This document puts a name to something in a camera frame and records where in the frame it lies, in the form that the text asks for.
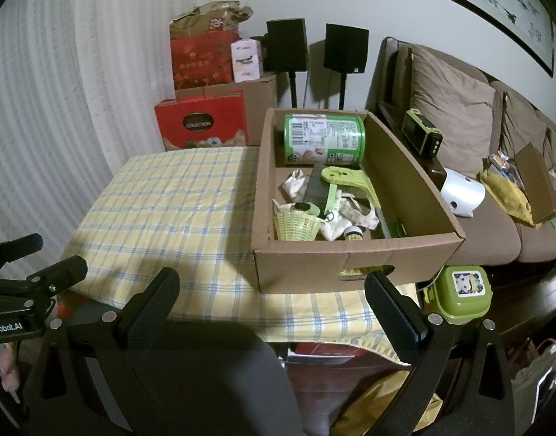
red gift bag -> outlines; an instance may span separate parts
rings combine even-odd
[[[175,89],[231,83],[231,43],[235,31],[212,31],[171,39]]]
[[[248,145],[241,90],[167,100],[155,114],[166,150]]]

green radio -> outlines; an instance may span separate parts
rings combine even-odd
[[[407,110],[401,132],[421,157],[436,157],[442,145],[442,132],[419,110]]]

small basket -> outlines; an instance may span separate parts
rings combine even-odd
[[[304,211],[293,210],[274,214],[274,228],[279,241],[314,241],[322,220]]]

speaker stand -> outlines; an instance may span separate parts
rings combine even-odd
[[[298,101],[296,100],[296,72],[288,72],[290,79],[290,99],[292,100],[292,108],[298,108]]]
[[[341,72],[341,93],[338,96],[338,109],[345,109],[345,92],[347,91],[347,74]]]

speaker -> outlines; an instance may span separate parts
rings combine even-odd
[[[306,24],[303,18],[267,21],[268,56],[274,71],[305,72],[308,70]]]
[[[363,74],[367,65],[368,50],[368,29],[338,24],[326,25],[326,68],[341,74]]]

